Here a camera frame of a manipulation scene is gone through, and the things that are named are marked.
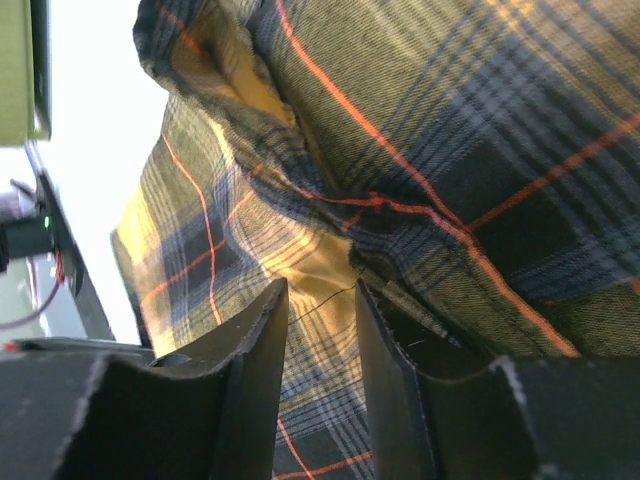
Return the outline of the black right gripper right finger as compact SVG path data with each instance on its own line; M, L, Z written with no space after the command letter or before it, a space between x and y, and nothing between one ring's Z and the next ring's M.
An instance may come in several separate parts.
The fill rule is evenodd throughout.
M635 479L635 358L482 359L356 290L379 479Z

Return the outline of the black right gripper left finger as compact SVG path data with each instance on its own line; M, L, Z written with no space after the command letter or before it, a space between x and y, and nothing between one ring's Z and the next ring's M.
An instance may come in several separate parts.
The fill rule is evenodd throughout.
M16 341L1 352L5 479L267 479L288 285L175 352Z

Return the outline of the yellow plaid long sleeve shirt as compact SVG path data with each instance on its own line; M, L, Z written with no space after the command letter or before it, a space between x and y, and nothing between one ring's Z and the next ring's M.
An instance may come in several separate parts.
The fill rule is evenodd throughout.
M113 232L158 355L289 285L274 479L374 475L364 282L495 356L639 353L635 1L143 1Z

